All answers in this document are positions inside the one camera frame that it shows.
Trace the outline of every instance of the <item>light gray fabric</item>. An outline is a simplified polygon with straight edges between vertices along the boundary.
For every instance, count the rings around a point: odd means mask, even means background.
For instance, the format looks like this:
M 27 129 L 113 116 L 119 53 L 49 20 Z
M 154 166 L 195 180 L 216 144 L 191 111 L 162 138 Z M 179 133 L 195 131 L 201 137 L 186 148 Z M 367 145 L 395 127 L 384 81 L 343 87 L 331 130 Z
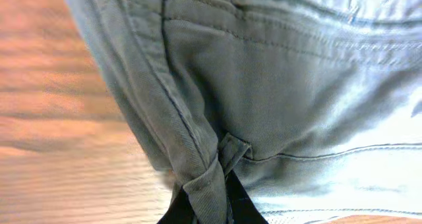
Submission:
M 232 167 L 267 219 L 422 216 L 417 1 L 376 16 L 366 0 L 67 0 L 201 223 L 224 222 Z

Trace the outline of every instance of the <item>wooden surface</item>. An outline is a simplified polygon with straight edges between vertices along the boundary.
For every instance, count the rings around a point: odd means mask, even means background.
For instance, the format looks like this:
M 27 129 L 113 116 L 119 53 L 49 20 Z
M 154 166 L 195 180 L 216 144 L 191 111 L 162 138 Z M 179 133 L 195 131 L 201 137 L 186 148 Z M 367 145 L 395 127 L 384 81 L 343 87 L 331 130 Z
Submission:
M 147 162 L 63 0 L 0 0 L 0 223 L 155 223 L 170 184 Z

